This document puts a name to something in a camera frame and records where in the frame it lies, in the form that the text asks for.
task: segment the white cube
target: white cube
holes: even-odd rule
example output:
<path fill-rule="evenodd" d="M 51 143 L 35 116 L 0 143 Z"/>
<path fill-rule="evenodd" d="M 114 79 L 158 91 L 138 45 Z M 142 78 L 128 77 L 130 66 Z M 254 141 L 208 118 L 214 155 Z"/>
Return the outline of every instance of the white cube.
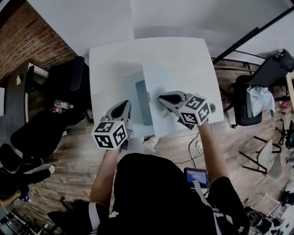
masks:
<path fill-rule="evenodd" d="M 92 136 L 99 149 L 118 149 L 127 139 L 123 121 L 99 122 L 92 130 Z"/>
<path fill-rule="evenodd" d="M 179 113 L 185 124 L 200 126 L 211 113 L 207 99 L 194 94 L 180 109 Z"/>

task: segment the black sleeve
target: black sleeve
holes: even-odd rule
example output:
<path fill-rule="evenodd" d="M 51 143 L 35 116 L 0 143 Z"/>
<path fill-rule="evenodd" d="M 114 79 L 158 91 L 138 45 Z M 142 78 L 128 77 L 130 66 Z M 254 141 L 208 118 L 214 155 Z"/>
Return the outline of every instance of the black sleeve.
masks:
<path fill-rule="evenodd" d="M 105 208 L 98 203 L 90 203 L 78 200 L 74 204 L 73 217 L 77 225 L 76 231 L 79 227 L 82 229 L 80 234 L 89 234 L 92 231 L 96 231 L 100 223 L 103 223 L 108 219 L 109 209 Z"/>
<path fill-rule="evenodd" d="M 209 191 L 208 202 L 212 207 L 218 208 L 221 213 L 232 218 L 233 226 L 239 234 L 249 233 L 248 217 L 229 178 L 221 177 L 213 182 Z"/>

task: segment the small screen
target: small screen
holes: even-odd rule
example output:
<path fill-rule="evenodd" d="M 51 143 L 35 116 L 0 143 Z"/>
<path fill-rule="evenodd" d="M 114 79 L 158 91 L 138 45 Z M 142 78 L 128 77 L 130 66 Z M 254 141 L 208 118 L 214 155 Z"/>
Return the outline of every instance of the small screen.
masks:
<path fill-rule="evenodd" d="M 205 172 L 187 171 L 187 182 L 192 183 L 198 180 L 199 183 L 206 185 L 206 174 Z"/>

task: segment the shoe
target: shoe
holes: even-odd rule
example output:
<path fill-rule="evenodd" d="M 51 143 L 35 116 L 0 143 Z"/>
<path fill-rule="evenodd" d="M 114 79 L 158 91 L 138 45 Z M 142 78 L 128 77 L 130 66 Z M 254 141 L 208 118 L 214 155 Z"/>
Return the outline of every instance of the shoe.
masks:
<path fill-rule="evenodd" d="M 48 168 L 48 170 L 50 171 L 50 175 L 52 175 L 55 171 L 55 167 L 54 165 L 50 165 L 50 167 Z"/>
<path fill-rule="evenodd" d="M 144 143 L 150 144 L 153 148 L 158 143 L 159 138 L 157 138 L 155 135 L 149 137 L 148 140 L 144 141 Z"/>

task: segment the brick wall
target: brick wall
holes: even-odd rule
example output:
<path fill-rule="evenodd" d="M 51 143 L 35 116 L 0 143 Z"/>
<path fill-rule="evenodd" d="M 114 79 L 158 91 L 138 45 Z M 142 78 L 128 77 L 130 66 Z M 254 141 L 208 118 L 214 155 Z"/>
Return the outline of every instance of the brick wall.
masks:
<path fill-rule="evenodd" d="M 48 71 L 75 56 L 28 2 L 10 0 L 0 12 L 0 80 L 26 60 Z"/>

